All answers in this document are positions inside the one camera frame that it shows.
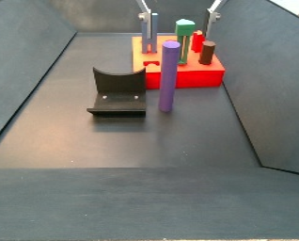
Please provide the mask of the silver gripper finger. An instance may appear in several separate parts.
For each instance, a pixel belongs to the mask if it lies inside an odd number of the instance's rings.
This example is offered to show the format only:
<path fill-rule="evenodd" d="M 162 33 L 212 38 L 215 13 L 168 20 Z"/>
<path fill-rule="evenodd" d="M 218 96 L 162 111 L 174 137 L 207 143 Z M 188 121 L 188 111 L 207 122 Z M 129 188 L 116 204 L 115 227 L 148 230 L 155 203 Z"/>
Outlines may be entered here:
<path fill-rule="evenodd" d="M 147 24 L 147 26 L 151 26 L 151 9 L 144 0 L 136 0 L 136 2 L 140 8 L 139 19 Z"/>
<path fill-rule="evenodd" d="M 220 9 L 226 0 L 215 0 L 211 7 L 206 10 L 204 37 L 210 38 L 212 24 L 222 18 Z"/>

